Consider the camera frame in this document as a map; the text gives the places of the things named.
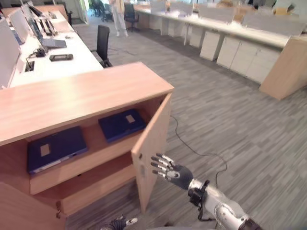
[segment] white drawer cabinet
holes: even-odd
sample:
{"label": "white drawer cabinet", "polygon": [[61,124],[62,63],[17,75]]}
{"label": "white drawer cabinet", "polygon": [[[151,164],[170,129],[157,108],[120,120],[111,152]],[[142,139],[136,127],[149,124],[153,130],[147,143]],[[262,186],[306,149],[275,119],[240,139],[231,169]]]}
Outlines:
{"label": "white drawer cabinet", "polygon": [[180,37],[182,35],[182,30],[184,23],[169,20],[168,21],[168,35],[171,37]]}
{"label": "white drawer cabinet", "polygon": [[161,30],[162,18],[159,16],[149,16],[149,28],[152,30]]}
{"label": "white drawer cabinet", "polygon": [[270,73],[279,55],[279,51],[260,47],[246,72],[246,76],[261,84]]}
{"label": "white drawer cabinet", "polygon": [[257,50],[258,47],[256,45],[240,41],[230,69],[245,76],[250,64],[256,56]]}
{"label": "white drawer cabinet", "polygon": [[217,64],[230,68],[239,47],[239,40],[226,36],[223,41]]}
{"label": "white drawer cabinet", "polygon": [[223,43],[223,36],[212,32],[205,32],[201,54],[202,58],[213,61],[217,58]]}
{"label": "white drawer cabinet", "polygon": [[192,26],[191,37],[190,37],[190,46],[200,47],[201,41],[204,37],[204,28],[198,26]]}

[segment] paper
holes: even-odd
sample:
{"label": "paper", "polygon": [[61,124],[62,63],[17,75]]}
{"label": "paper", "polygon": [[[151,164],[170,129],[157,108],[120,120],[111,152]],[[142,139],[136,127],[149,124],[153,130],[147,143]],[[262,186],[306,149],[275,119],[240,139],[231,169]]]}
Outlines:
{"label": "paper", "polygon": [[126,119],[128,120],[128,122],[129,122],[130,124],[131,124],[132,122],[135,122],[133,116],[131,116],[131,115],[126,116]]}
{"label": "paper", "polygon": [[49,148],[49,145],[46,144],[46,145],[43,145],[40,147],[40,155],[42,157],[48,155],[50,153],[50,148]]}

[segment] navy blue binder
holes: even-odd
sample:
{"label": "navy blue binder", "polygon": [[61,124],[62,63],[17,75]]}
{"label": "navy blue binder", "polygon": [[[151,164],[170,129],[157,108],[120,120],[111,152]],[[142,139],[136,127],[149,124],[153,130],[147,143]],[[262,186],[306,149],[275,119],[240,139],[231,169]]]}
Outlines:
{"label": "navy blue binder", "polygon": [[108,143],[142,130],[146,123],[136,109],[101,118],[98,123]]}
{"label": "navy blue binder", "polygon": [[28,143],[28,172],[36,174],[87,151],[79,126],[34,140]]}

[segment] white pants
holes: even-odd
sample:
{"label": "white pants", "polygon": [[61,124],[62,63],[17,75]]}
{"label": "white pants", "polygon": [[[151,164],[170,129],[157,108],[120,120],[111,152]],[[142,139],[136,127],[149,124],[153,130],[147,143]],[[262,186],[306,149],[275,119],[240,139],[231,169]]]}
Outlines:
{"label": "white pants", "polygon": [[116,6],[112,7],[112,14],[113,14],[115,29],[117,30],[117,32],[120,32],[120,31],[126,32],[126,24],[124,20],[124,15],[117,12]]}

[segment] robotic arm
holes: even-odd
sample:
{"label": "robotic arm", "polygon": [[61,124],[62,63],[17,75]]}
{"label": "robotic arm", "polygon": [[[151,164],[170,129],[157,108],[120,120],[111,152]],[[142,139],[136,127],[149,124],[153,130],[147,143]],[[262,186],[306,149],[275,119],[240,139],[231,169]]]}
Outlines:
{"label": "robotic arm", "polygon": [[157,157],[152,157],[152,160],[151,165],[156,168],[153,173],[188,191],[190,202],[199,208],[200,221],[214,220],[202,219],[202,211],[205,208],[227,230],[261,230],[261,227],[249,218],[238,203],[228,199],[211,185],[210,181],[203,183],[194,179],[187,167],[175,164],[165,155],[157,154]]}

